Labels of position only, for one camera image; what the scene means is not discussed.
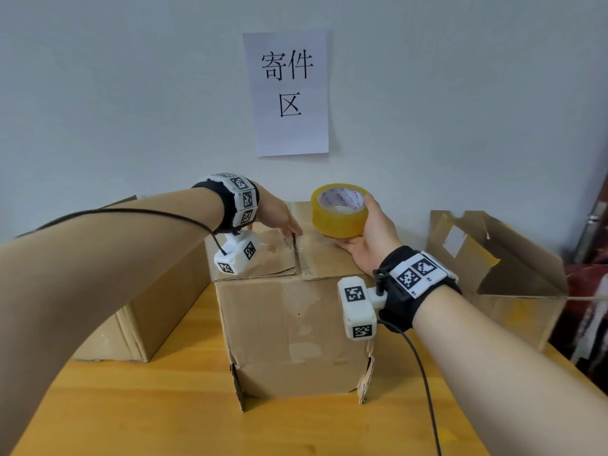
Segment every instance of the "wire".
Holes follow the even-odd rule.
[[[404,333],[402,330],[397,328],[392,323],[383,322],[382,320],[378,320],[378,323],[381,323],[382,325],[386,326],[387,328],[392,328],[392,329],[396,330],[401,336],[403,336],[403,339],[405,339],[407,341],[407,344],[410,345],[410,347],[412,348],[412,351],[414,352],[414,356],[416,357],[416,361],[418,362],[418,366],[420,367],[420,373],[422,373],[422,380],[424,381],[424,389],[426,390],[426,399],[429,402],[430,423],[431,423],[431,425],[433,425],[433,436],[435,437],[435,447],[437,448],[437,455],[441,456],[441,447],[439,446],[439,435],[437,434],[437,423],[435,422],[435,412],[433,411],[433,402],[430,399],[429,381],[426,378],[426,373],[424,372],[424,367],[422,366],[422,360],[420,360],[420,356],[418,355],[418,352],[416,351],[414,344],[412,344],[412,341],[410,341],[410,338],[408,338],[406,336],[406,333]]]
[[[60,224],[62,222],[68,221],[70,219],[77,218],[79,216],[84,216],[85,214],[98,214],[98,213],[154,214],[156,216],[165,216],[166,218],[179,219],[180,221],[189,222],[191,224],[197,225],[198,227],[201,227],[201,228],[205,229],[206,231],[208,231],[211,234],[211,237],[213,237],[213,241],[215,241],[215,244],[218,246],[219,250],[222,252],[222,254],[224,254],[224,256],[226,256],[226,252],[222,249],[222,246],[219,244],[218,239],[215,237],[215,234],[213,233],[213,230],[209,229],[209,227],[206,226],[205,224],[203,224],[202,222],[198,222],[198,221],[196,221],[192,218],[188,218],[186,216],[180,216],[179,214],[167,213],[166,211],[146,210],[144,208],[100,208],[100,209],[96,209],[96,210],[77,211],[75,213],[66,214],[65,216],[62,216],[60,218],[54,219],[53,221],[47,222],[46,224],[41,225],[36,230],[32,230],[32,231],[19,235],[18,238],[23,237],[24,235],[29,235],[38,230],[47,229],[48,227]]]

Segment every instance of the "torn cardboard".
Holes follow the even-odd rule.
[[[543,350],[566,303],[562,260],[482,211],[432,211],[426,250],[484,314]]]
[[[216,290],[237,397],[283,398],[357,390],[363,403],[373,340],[346,337],[338,280],[361,276],[346,251],[311,223],[309,202],[291,204],[304,235],[285,241],[254,225],[265,245],[245,276],[218,274]]]
[[[210,282],[201,243],[93,332],[76,360],[149,362]]]

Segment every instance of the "wooden table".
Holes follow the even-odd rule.
[[[415,334],[445,456],[486,455]],[[553,347],[546,354],[584,376]],[[434,455],[420,371],[378,330],[368,400],[355,393],[253,400],[242,414],[210,285],[148,364],[69,362],[14,456]]]

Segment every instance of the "packing tape roll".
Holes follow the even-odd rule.
[[[367,191],[353,184],[323,185],[313,192],[310,204],[313,225],[319,232],[334,238],[363,235],[367,208],[363,197]]]

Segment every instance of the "hand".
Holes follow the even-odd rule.
[[[380,267],[386,256],[402,246],[395,224],[384,214],[371,194],[365,195],[369,213],[362,237],[337,239],[336,244],[353,255],[354,263],[366,274]]]
[[[284,237],[290,237],[292,233],[302,235],[300,224],[294,219],[282,199],[275,197],[257,182],[254,183],[260,193],[258,212],[255,220],[273,229],[281,229]]]

